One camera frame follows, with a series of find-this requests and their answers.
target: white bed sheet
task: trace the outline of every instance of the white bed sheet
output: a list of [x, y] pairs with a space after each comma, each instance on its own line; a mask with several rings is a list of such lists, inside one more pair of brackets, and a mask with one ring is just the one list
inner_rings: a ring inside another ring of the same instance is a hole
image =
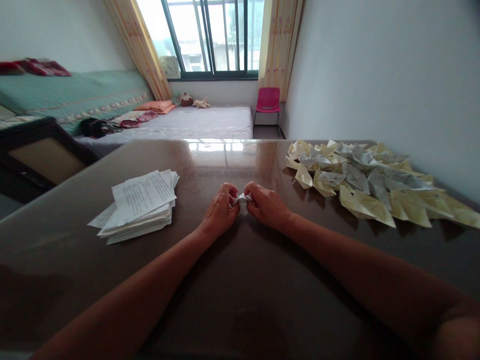
[[213, 106], [207, 109], [177, 107], [141, 127], [123, 129], [99, 139], [76, 136], [75, 140], [100, 157], [126, 143], [144, 139], [252, 139], [250, 106]]

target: person's arm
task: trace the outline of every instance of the person's arm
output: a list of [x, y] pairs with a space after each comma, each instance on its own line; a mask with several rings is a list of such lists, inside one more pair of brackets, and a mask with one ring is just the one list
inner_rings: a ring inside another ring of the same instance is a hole
[[106, 294], [47, 341], [39, 359], [131, 359], [152, 332], [198, 258], [239, 214], [235, 186], [224, 183], [200, 226]]
[[248, 211], [318, 260], [363, 306], [421, 357], [480, 358], [480, 305], [397, 257], [293, 214], [254, 182]]

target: hand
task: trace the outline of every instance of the hand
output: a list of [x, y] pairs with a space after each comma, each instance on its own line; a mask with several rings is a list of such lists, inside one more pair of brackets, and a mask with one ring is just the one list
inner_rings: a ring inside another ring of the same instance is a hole
[[277, 192], [252, 181], [245, 186], [244, 193], [252, 199], [247, 203], [247, 208], [255, 219], [279, 232], [288, 226], [292, 212]]
[[224, 182], [206, 211], [205, 218], [198, 227], [199, 230], [215, 240], [230, 229], [240, 212], [240, 206], [235, 204], [230, 208], [234, 199], [229, 194], [236, 198], [238, 192], [238, 189], [231, 183]]

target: orange towel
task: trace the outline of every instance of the orange towel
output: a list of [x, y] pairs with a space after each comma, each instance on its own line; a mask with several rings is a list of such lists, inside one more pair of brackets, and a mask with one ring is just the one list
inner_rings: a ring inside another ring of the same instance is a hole
[[156, 111], [156, 113], [157, 113], [157, 114], [160, 114], [160, 115], [166, 115], [166, 114], [168, 114], [169, 112], [171, 112], [171, 111], [172, 111], [173, 109], [175, 109], [175, 108], [176, 108], [175, 104], [172, 104], [172, 105], [170, 105], [169, 107], [167, 107], [165, 110], [163, 110], [163, 112], [158, 112], [158, 111]]
[[147, 111], [151, 110], [158, 114], [166, 114], [166, 110], [173, 105], [171, 100], [163, 100], [163, 101], [149, 101], [140, 106], [138, 106], [135, 110], [137, 111]]

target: left hand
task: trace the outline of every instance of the left hand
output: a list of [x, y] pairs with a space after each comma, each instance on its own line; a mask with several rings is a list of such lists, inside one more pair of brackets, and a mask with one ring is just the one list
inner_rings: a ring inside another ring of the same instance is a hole
[[229, 194], [236, 198], [238, 192], [234, 185], [224, 182], [213, 198], [198, 229], [206, 236], [213, 237], [214, 240], [230, 229], [240, 212], [240, 206], [235, 204], [234, 207], [230, 208], [230, 204], [234, 200]]

